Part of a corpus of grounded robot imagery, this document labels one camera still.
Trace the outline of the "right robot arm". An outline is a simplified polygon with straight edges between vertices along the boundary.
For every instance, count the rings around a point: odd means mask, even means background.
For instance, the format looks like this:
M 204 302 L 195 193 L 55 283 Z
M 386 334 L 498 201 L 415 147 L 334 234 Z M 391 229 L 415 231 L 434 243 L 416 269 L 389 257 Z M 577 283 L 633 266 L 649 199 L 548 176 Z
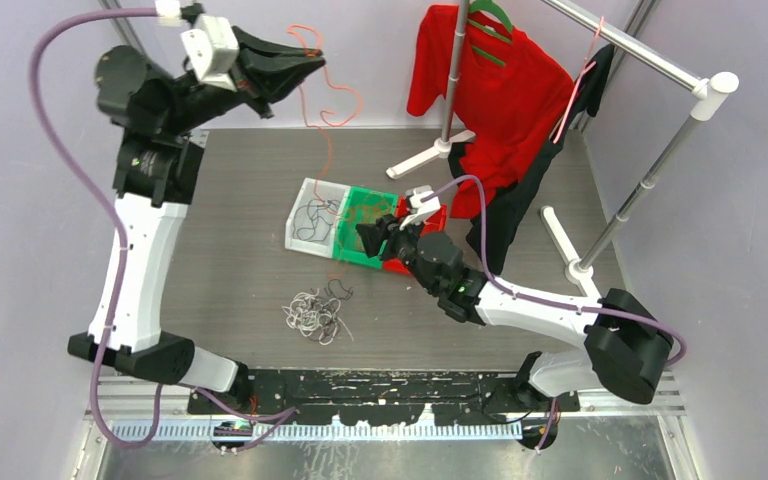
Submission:
M 451 319 L 521 329 L 569 345 L 563 352 L 527 354 L 511 385 L 525 409 L 545 409 L 556 397 L 593 388 L 634 404 L 653 401 L 675 340 L 629 292 L 564 296 L 489 279 L 464 261 L 446 233 L 423 233 L 391 214 L 355 230 L 367 256 L 401 263 Z

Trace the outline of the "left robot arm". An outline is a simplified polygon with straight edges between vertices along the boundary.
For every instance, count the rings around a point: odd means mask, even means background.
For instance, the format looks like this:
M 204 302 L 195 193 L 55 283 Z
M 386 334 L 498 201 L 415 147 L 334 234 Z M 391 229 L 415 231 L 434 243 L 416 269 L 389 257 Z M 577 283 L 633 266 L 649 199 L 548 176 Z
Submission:
M 271 117 L 272 105 L 326 61 L 318 49 L 265 41 L 238 27 L 222 44 L 198 27 L 183 40 L 191 66 L 178 77 L 126 45 L 97 63 L 98 108 L 123 130 L 112 184 L 118 226 L 98 310 L 67 350 L 138 379 L 209 390 L 217 405 L 237 413 L 252 397 L 248 367 L 160 325 L 205 153 L 193 132 L 241 105 Z

